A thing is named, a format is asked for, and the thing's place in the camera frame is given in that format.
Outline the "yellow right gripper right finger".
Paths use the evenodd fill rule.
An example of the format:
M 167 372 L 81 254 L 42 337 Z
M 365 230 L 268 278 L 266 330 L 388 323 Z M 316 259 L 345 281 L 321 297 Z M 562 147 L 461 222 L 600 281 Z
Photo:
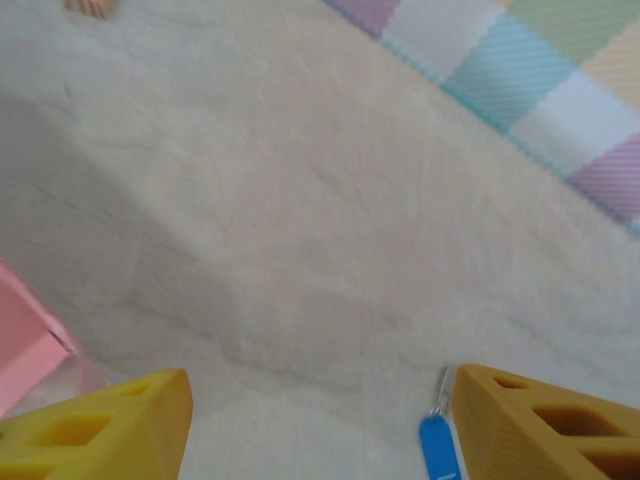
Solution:
M 640 409 L 465 364 L 452 412 L 470 480 L 640 480 Z

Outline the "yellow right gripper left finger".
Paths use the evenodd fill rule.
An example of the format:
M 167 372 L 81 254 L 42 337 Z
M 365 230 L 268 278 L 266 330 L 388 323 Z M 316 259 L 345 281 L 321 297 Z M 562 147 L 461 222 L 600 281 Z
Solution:
M 0 480 L 179 480 L 193 415 L 167 369 L 0 421 Z

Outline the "pink paper box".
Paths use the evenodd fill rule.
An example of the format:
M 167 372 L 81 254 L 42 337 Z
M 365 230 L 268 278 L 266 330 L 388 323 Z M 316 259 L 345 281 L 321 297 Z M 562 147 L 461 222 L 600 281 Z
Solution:
M 0 418 L 77 354 L 63 324 L 0 259 Z

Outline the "small striped wooden block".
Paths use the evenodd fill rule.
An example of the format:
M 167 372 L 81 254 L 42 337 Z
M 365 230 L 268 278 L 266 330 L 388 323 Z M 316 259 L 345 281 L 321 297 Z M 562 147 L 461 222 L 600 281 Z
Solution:
M 85 16 L 107 20 L 118 0 L 62 0 L 65 9 Z

